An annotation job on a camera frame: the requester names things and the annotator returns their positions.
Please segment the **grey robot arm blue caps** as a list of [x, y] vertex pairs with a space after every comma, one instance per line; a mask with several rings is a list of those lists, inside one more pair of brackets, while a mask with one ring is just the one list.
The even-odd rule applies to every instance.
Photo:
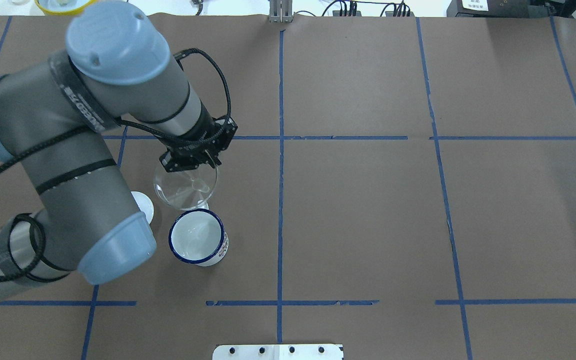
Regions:
[[131, 272], [157, 243], [103, 132], [148, 132], [166, 148], [167, 173], [217, 167], [238, 126], [213, 117], [180, 61], [139, 7], [103, 1], [75, 16], [65, 48], [0, 76], [0, 174], [21, 164], [42, 209], [0, 228], [0, 302], [79, 272], [101, 285]]

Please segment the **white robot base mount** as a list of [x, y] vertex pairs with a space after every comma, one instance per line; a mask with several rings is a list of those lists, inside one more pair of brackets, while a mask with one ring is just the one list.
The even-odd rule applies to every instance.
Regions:
[[215, 347], [213, 360], [344, 360], [342, 344], [223, 344]]

